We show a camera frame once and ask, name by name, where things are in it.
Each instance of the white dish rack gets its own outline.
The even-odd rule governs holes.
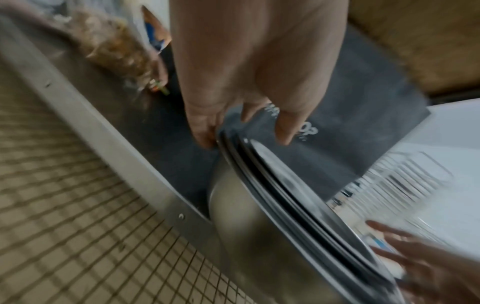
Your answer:
[[[445,242],[416,213],[453,180],[445,167],[424,152],[390,152],[328,205],[359,235],[372,234],[365,220]]]

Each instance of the plastic bag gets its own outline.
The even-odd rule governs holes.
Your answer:
[[[70,31],[82,54],[140,89],[153,77],[149,40],[131,0],[67,0]]]

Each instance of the metal bowl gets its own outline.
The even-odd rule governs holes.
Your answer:
[[[385,303],[385,296],[376,296],[374,288],[368,285],[361,291],[362,296],[358,295],[358,288],[356,293],[352,292],[349,284],[354,279],[340,281],[338,273],[331,271],[337,267],[348,278],[338,261],[322,252],[311,254],[311,250],[302,246],[290,227],[282,226],[282,219],[267,210],[266,201],[274,199],[242,167],[245,164],[224,134],[218,145],[221,159],[212,176],[209,210],[235,265],[233,279],[240,287],[248,289],[244,283],[254,285],[268,302],[279,304]],[[387,302],[403,302],[400,294],[394,293]]]

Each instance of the stacked metal bowl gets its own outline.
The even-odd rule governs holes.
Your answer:
[[[211,219],[236,277],[271,302],[404,303],[375,254],[261,143],[220,133]]]

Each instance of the stainless steel bowl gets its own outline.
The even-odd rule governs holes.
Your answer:
[[[240,167],[227,143],[220,138],[221,159],[211,180],[209,210],[234,264],[232,279],[246,291],[254,285],[269,303],[365,303],[326,271],[322,262],[328,260],[319,263],[309,258],[274,223],[262,204],[268,193],[254,187],[255,178]],[[391,303],[402,302],[398,291],[391,299]]]

